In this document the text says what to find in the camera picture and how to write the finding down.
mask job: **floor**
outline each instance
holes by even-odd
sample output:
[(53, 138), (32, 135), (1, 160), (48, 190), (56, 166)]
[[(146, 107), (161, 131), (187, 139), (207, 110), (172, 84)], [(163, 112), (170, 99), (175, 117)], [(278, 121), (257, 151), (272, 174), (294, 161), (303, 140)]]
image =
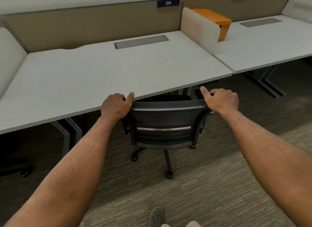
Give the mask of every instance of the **floor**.
[[(287, 95), (272, 98), (243, 74), (206, 84), (238, 93), (239, 110), (285, 140), (312, 152), (312, 67), (302, 60), (282, 64), (272, 77)], [(90, 125), (99, 116), (88, 114)], [(3, 225), (61, 159), (62, 136), (50, 124), (10, 134), (16, 155), (35, 171), (0, 178)], [(294, 226), (253, 177), (235, 138), (219, 115), (207, 119), (196, 150), (170, 150), (174, 178), (165, 178), (162, 151), (145, 150), (130, 161), (134, 148), (120, 123), (114, 128), (98, 190), (81, 227), (149, 226), (153, 207), (162, 206), (172, 227), (196, 220), (205, 226)]]

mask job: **foot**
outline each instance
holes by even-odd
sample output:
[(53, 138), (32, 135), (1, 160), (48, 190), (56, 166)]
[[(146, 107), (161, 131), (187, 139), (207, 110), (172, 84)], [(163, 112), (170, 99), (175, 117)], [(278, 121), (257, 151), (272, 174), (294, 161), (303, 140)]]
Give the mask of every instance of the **foot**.
[(155, 207), (149, 216), (150, 227), (161, 227), (163, 224), (163, 210), (161, 207)]

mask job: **orange box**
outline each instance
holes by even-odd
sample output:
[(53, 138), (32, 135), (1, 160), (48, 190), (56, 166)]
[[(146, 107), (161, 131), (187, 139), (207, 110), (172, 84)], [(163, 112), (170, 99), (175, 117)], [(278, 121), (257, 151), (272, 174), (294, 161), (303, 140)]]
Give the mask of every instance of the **orange box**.
[(218, 41), (225, 40), (225, 37), (227, 36), (228, 30), (230, 28), (230, 25), (232, 23), (231, 19), (226, 18), (225, 16), (222, 16), (218, 13), (215, 13), (213, 11), (210, 11), (208, 9), (192, 9), (194, 12), (200, 14), (201, 16), (207, 18), (208, 20), (213, 21), (214, 23), (218, 24), (220, 26), (220, 36)]

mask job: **person's left hand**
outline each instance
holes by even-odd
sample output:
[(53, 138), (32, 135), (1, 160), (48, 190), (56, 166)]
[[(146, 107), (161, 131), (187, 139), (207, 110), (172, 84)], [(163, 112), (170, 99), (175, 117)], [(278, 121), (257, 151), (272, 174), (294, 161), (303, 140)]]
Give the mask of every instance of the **person's left hand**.
[(115, 125), (130, 111), (135, 94), (131, 92), (127, 99), (124, 95), (114, 94), (107, 97), (101, 107), (101, 115)]

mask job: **chair caster wheel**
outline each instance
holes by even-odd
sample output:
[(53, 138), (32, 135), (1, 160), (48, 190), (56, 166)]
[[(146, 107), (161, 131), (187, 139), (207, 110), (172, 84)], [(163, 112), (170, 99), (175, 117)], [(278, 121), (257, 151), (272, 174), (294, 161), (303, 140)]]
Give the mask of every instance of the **chair caster wheel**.
[(23, 178), (26, 178), (27, 176), (31, 175), (32, 172), (33, 172), (33, 168), (32, 168), (32, 167), (27, 167), (27, 168), (25, 168), (24, 170), (22, 170), (21, 176), (22, 176)]
[(131, 161), (136, 162), (137, 160), (138, 160), (138, 155), (137, 154), (131, 155)]
[(167, 173), (166, 173), (166, 178), (168, 178), (168, 179), (172, 179), (172, 177), (173, 177), (173, 172), (169, 172), (169, 170), (167, 170)]

